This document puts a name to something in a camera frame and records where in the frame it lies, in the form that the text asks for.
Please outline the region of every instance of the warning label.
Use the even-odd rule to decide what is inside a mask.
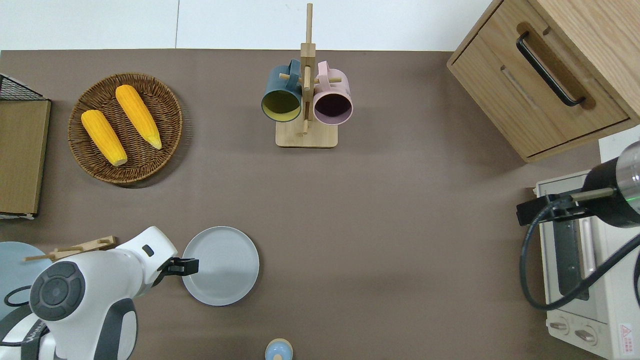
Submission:
[[[634,333],[632,332],[630,323],[620,324],[620,335],[622,339],[622,342],[621,342],[622,354],[633,355],[634,354]]]

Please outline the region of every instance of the cable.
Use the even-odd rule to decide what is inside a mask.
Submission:
[[[22,343],[7,343],[5,341],[0,341],[0,347],[19,347]]]
[[[569,291],[565,296],[560,299],[551,302],[550,304],[541,304],[533,299],[531,296],[531,292],[529,292],[529,286],[527,284],[527,252],[529,249],[529,243],[531,242],[531,237],[533,232],[535,232],[538,224],[542,220],[542,218],[554,207],[565,203],[565,202],[573,202],[573,199],[570,195],[560,197],[552,202],[548,203],[540,212],[534,217],[533,221],[529,225],[527,229],[527,233],[524,237],[524,241],[522,242],[522,251],[520,252],[520,285],[522,287],[522,292],[524,293],[525,298],[531,304],[531,306],[535,307],[539,310],[550,311],[553,309],[557,309],[564,305],[567,305],[573,299],[578,297],[582,292],[586,291],[591,285],[593,285],[599,278],[601,278],[607,271],[609,271],[615,264],[619,263],[626,255],[632,252],[636,247],[640,245],[640,234],[633,237],[626,244],[624,244],[620,249],[609,257],[602,265],[598,266],[596,270],[583,279],[576,287],[574,287],[571,291]],[[637,280],[640,275],[640,256],[636,261],[636,270],[634,271],[634,289],[636,289],[636,300],[640,305],[640,296],[637,292]]]
[[[21,302],[20,304],[14,304],[13,302],[10,302],[10,301],[9,301],[9,298],[10,298],[10,297],[12,297],[14,294],[17,294],[17,293],[19,293],[20,291],[28,290],[28,289],[31,289],[31,285],[23,286],[23,287],[21,287],[21,288],[17,288],[17,289],[15,289],[15,290],[12,290],[11,292],[9,292],[9,293],[4,297],[4,304],[5,304],[5,305],[7,305],[7,306],[11,306],[11,307],[20,307],[20,306],[23,306],[23,305],[29,304],[29,302],[28,302],[28,301]]]

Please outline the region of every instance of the blue mug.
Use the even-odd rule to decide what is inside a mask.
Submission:
[[[289,79],[282,79],[280,74],[289,75]],[[289,66],[279,65],[271,70],[262,96],[262,111],[271,120],[287,122],[300,115],[302,87],[299,78],[300,61],[296,59],[292,59]]]

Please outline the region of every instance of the corn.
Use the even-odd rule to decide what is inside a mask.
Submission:
[[[98,150],[113,166],[117,167],[127,162],[127,154],[102,112],[99,110],[87,110],[80,119]]]
[[[116,99],[140,136],[156,149],[162,149],[160,133],[145,103],[131,85],[116,88]]]

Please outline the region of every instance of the woven tray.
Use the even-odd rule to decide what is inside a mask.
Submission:
[[[162,149],[142,139],[116,100],[116,87],[133,86],[153,116]],[[82,126],[86,110],[100,110],[118,135],[127,153],[127,163],[115,167],[102,155]],[[155,174],[169,161],[182,135],[182,109],[173,92],[149,75],[115,74],[85,91],[69,118],[68,142],[76,161],[89,175],[111,184],[131,184]]]

